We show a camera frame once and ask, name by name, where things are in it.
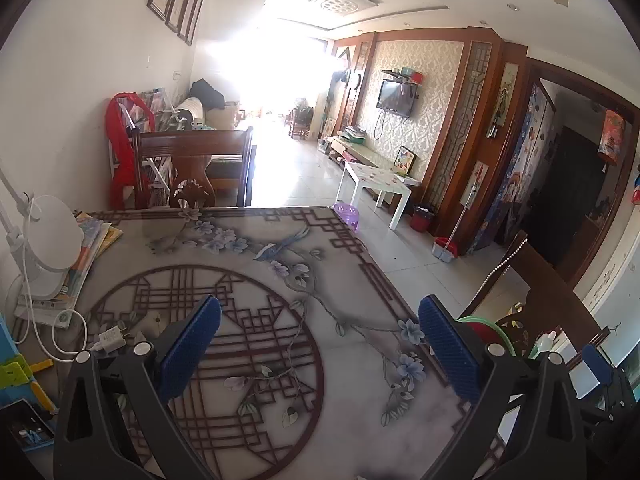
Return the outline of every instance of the white coffee table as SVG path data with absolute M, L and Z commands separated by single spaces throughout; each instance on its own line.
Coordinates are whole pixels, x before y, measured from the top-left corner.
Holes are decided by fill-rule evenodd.
M 347 172 L 349 172 L 356 183 L 356 189 L 353 191 L 353 196 L 351 197 L 351 205 L 354 207 L 358 206 L 358 200 L 360 199 L 360 194 L 364 187 L 375 189 L 380 192 L 378 201 L 376 202 L 376 207 L 382 206 L 386 193 L 397 193 L 402 195 L 394 217 L 391 219 L 391 224 L 389 224 L 390 229 L 395 229 L 398 226 L 402 212 L 409 200 L 411 190 L 409 190 L 409 188 L 405 186 L 398 176 L 392 171 L 381 170 L 380 168 L 374 168 L 373 166 L 365 166 L 364 164 L 355 164 L 353 162 L 345 161 L 340 186 L 338 186 L 338 193 L 335 196 L 336 202 L 338 202 L 338 199 L 340 198 L 342 183 L 344 182 L 344 176 Z

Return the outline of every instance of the ceiling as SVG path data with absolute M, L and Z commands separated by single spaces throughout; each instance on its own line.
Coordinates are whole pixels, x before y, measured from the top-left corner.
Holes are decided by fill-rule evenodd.
M 339 16 L 310 0 L 264 0 L 245 9 L 245 19 L 236 23 L 242 28 L 247 23 L 277 20 L 312 36 L 338 39 L 374 30 L 481 26 L 482 21 L 505 40 L 526 44 L 530 53 L 575 59 L 632 89 L 640 81 L 640 53 L 607 0 L 568 0 L 567 7 L 554 0 L 373 2 L 377 5 Z M 511 10 L 508 4 L 519 10 Z M 225 14 L 232 12 L 232 5 L 210 10 Z
M 552 81 L 541 79 L 540 82 L 558 109 L 562 107 L 584 120 L 601 120 L 601 115 L 605 110 L 604 106 Z

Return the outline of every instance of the wooden door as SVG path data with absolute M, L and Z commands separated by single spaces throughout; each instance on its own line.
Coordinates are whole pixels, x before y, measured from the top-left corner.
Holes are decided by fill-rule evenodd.
M 562 130 L 540 198 L 523 225 L 529 243 L 553 266 L 565 256 L 595 205 L 604 167 L 594 142 L 569 128 Z

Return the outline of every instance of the red lantern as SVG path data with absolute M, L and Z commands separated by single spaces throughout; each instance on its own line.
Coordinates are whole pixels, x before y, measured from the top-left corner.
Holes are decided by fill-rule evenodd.
M 625 131 L 625 120 L 613 110 L 607 110 L 602 127 L 602 137 L 600 138 L 600 148 L 598 155 L 607 164 L 616 166 L 620 156 L 620 146 L 622 146 L 622 135 Z

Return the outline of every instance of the door frame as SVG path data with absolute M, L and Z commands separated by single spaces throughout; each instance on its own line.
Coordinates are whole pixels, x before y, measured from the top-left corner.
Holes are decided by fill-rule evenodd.
M 496 175 L 498 176 L 498 179 L 496 180 L 497 185 L 494 185 L 493 182 L 490 184 L 495 188 L 492 190 L 493 197 L 495 197 L 498 186 L 504 178 L 504 174 L 506 173 L 509 161 L 511 160 L 511 155 L 513 154 L 513 150 L 515 149 L 515 144 L 518 140 L 518 135 L 520 134 L 527 113 L 527 105 L 529 103 L 529 96 L 533 91 L 533 85 L 537 83 L 541 88 L 543 88 L 542 83 L 540 83 L 541 79 L 546 79 L 565 88 L 573 90 L 574 92 L 584 95 L 585 97 L 597 102 L 598 104 L 601 104 L 607 109 L 616 110 L 626 122 L 632 125 L 631 140 L 629 142 L 624 161 L 622 162 L 620 176 L 618 177 L 618 182 L 616 183 L 615 195 L 611 208 L 607 213 L 604 224 L 600 228 L 598 237 L 591 245 L 583 262 L 574 272 L 572 277 L 567 281 L 567 285 L 569 285 L 571 288 L 574 288 L 598 253 L 598 250 L 600 249 L 605 237 L 607 236 L 611 224 L 613 223 L 613 220 L 618 212 L 618 208 L 620 207 L 620 204 L 625 197 L 625 189 L 631 176 L 631 172 L 633 171 L 636 146 L 638 145 L 638 135 L 640 130 L 640 109 L 631 104 L 625 98 L 620 97 L 615 92 L 609 90 L 608 88 L 605 88 L 595 81 L 587 79 L 575 72 L 571 72 L 570 70 L 531 58 L 527 58 L 527 65 L 528 81 L 526 83 L 524 91 L 521 94 L 521 98 L 518 101 L 515 119 L 511 125 L 509 133 L 507 134 L 507 139 L 504 143 L 504 149 L 500 154 L 500 160 L 498 160 L 498 168 L 496 171 Z M 481 215 L 482 218 L 486 217 L 493 200 L 494 199 L 492 198 L 486 204 Z

